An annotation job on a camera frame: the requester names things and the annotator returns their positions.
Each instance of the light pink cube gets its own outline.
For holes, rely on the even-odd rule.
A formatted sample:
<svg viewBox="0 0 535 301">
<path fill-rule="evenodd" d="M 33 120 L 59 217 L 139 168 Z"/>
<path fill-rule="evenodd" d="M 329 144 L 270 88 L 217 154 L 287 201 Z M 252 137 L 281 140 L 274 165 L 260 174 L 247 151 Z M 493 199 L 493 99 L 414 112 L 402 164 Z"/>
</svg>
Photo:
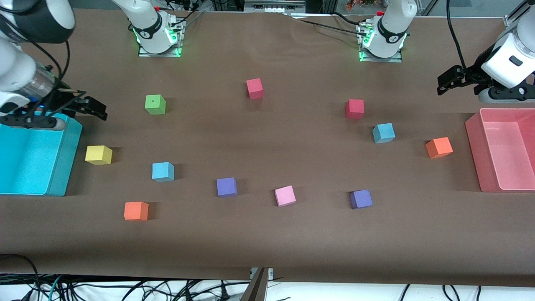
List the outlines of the light pink cube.
<svg viewBox="0 0 535 301">
<path fill-rule="evenodd" d="M 249 79 L 247 81 L 247 91 L 250 99 L 261 99 L 264 97 L 264 88 L 260 78 Z"/>
<path fill-rule="evenodd" d="M 364 116 L 364 101 L 362 99 L 350 99 L 346 105 L 346 118 L 361 119 Z"/>
<path fill-rule="evenodd" d="M 295 203 L 294 189 L 291 185 L 275 189 L 275 197 L 277 198 L 277 206 L 279 207 Z"/>
</svg>

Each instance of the blue cube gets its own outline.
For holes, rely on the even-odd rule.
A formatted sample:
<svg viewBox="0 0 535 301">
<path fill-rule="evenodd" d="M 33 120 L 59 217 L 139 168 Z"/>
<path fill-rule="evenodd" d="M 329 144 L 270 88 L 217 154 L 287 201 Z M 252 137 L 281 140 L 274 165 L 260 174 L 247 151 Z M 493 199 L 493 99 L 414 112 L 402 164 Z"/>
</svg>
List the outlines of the blue cube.
<svg viewBox="0 0 535 301">
<path fill-rule="evenodd" d="M 349 198 L 351 199 L 351 208 L 353 209 L 365 208 L 373 205 L 370 191 L 367 189 L 354 191 Z"/>
<path fill-rule="evenodd" d="M 168 182 L 174 180 L 174 166 L 169 162 L 152 164 L 152 179 L 156 182 Z"/>
<path fill-rule="evenodd" d="M 373 129 L 373 139 L 375 140 L 375 143 L 390 142 L 394 140 L 394 138 L 396 138 L 396 134 L 394 133 L 392 123 L 378 124 Z"/>
<path fill-rule="evenodd" d="M 217 179 L 217 195 L 220 198 L 236 197 L 238 195 L 236 179 Z"/>
</svg>

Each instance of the blue cable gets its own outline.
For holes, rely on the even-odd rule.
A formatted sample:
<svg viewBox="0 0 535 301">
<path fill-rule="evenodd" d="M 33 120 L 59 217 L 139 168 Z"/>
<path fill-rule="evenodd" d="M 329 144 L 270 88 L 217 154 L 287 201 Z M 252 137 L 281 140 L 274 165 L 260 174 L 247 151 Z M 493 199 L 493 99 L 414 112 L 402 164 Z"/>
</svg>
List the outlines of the blue cable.
<svg viewBox="0 0 535 301">
<path fill-rule="evenodd" d="M 54 280 L 54 283 L 52 284 L 52 286 L 50 287 L 50 294 L 48 295 L 48 301 L 52 301 L 52 295 L 54 294 L 54 289 L 56 288 L 56 286 L 58 285 L 58 281 L 59 279 L 62 277 L 63 275 L 59 275 L 56 280 Z"/>
</svg>

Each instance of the pink bin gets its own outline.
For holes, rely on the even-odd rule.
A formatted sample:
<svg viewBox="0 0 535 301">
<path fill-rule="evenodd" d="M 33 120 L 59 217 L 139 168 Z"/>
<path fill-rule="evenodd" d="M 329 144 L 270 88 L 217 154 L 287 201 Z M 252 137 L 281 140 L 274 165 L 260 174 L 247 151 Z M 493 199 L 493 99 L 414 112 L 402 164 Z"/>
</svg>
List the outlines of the pink bin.
<svg viewBox="0 0 535 301">
<path fill-rule="evenodd" d="M 465 126 L 483 192 L 535 191 L 535 109 L 480 109 Z"/>
</svg>

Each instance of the turquoise plastic bin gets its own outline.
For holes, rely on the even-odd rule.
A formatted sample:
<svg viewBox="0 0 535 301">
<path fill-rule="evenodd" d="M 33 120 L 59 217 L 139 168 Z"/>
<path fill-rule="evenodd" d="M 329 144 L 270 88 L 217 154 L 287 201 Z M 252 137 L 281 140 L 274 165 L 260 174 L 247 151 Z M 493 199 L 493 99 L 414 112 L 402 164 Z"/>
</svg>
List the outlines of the turquoise plastic bin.
<svg viewBox="0 0 535 301">
<path fill-rule="evenodd" d="M 0 195 L 65 195 L 82 125 L 63 114 L 55 117 L 65 121 L 64 130 L 0 124 Z"/>
</svg>

